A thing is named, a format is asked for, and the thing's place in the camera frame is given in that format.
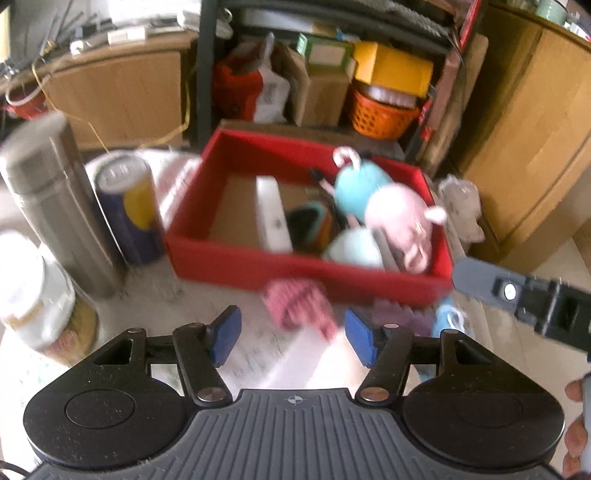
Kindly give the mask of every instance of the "clutter on shelf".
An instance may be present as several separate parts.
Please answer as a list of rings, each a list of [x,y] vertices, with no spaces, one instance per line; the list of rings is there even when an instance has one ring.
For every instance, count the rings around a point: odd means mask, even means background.
[[[377,42],[355,44],[355,79],[397,92],[425,98],[433,75],[433,62]]]
[[[283,110],[290,83],[273,72],[275,37],[244,42],[215,65],[212,95],[226,118],[271,124],[285,121]]]
[[[591,24],[577,11],[569,12],[568,0],[505,0],[507,5],[530,13],[564,27],[578,37],[591,42]]]
[[[306,64],[305,58],[277,44],[273,68],[290,83],[286,113],[298,127],[336,127],[349,90],[341,68]]]
[[[353,44],[300,33],[295,50],[304,57],[308,65],[345,69],[353,53]]]
[[[397,140],[413,120],[419,116],[418,108],[399,108],[366,98],[353,91],[349,119],[353,128],[366,137],[377,140]]]
[[[385,103],[399,108],[415,108],[417,106],[417,97],[410,93],[400,92],[377,85],[355,81],[354,88],[364,97],[374,102]]]

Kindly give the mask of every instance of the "thermos lid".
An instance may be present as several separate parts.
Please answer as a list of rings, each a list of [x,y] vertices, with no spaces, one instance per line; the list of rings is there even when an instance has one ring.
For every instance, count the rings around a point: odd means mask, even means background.
[[[0,150],[0,173],[17,194],[34,193],[63,175],[77,161],[72,128],[61,112],[25,122]]]

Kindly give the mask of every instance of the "yellow box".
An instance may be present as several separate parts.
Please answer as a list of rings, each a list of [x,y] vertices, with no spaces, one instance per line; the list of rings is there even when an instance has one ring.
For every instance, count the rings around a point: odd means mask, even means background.
[[[420,98],[427,96],[433,62],[368,41],[355,43],[353,58],[358,63],[356,80]]]

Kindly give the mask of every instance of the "finger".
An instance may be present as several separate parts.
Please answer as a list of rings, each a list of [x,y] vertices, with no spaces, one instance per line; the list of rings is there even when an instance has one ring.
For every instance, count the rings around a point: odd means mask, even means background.
[[[578,458],[571,457],[568,453],[562,461],[562,475],[565,478],[578,473],[581,470],[581,462]]]
[[[579,472],[570,477],[569,480],[591,480],[591,474]]]
[[[581,380],[569,383],[564,389],[566,396],[572,401],[583,401],[583,390]]]
[[[579,457],[587,446],[587,430],[583,424],[583,416],[578,417],[566,431],[564,444],[571,457]]]

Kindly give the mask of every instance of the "pink pig plush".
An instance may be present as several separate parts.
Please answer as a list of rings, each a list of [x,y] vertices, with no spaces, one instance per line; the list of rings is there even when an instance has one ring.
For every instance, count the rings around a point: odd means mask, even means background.
[[[402,183],[380,188],[365,209],[365,225],[385,231],[390,247],[404,254],[404,267],[413,274],[428,268],[433,224],[442,225],[446,219],[442,207],[428,207],[417,192]]]

